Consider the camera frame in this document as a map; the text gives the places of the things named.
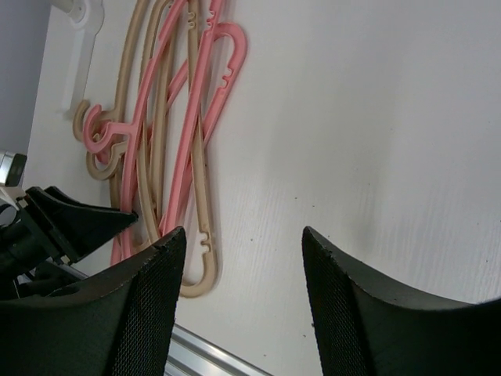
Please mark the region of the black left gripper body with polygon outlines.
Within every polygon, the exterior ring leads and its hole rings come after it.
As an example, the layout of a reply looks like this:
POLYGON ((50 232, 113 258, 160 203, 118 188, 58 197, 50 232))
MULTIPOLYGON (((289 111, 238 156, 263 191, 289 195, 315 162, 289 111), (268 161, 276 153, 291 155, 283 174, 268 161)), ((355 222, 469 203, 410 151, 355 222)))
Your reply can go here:
POLYGON ((62 268, 56 246, 35 220, 34 210, 26 200, 13 222, 1 226, 2 300, 47 296, 81 279, 62 268))

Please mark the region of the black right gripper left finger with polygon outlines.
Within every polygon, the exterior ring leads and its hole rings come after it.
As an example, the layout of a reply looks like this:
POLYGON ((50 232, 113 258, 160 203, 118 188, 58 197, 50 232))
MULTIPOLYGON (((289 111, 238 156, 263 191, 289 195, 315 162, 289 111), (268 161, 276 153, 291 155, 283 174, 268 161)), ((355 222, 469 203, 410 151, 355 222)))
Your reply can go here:
POLYGON ((1 303, 3 375, 162 375, 186 256, 179 226, 46 297, 1 303))

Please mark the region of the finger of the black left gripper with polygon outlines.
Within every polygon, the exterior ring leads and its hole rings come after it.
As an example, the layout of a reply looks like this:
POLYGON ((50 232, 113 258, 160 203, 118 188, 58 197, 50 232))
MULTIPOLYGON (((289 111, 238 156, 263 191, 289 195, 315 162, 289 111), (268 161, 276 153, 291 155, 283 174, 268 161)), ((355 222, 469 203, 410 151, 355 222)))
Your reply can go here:
POLYGON ((133 211, 82 204, 55 186, 31 187, 27 201, 58 256, 68 257, 71 263, 80 262, 138 220, 133 211))

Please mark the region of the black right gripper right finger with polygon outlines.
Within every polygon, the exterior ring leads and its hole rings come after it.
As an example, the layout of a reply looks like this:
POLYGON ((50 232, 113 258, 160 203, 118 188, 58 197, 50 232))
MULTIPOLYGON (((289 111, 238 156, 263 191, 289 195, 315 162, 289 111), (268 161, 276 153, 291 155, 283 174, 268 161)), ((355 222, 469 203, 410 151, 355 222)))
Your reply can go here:
POLYGON ((302 255, 324 375, 498 375, 500 300, 469 304, 368 266, 310 226, 302 255))

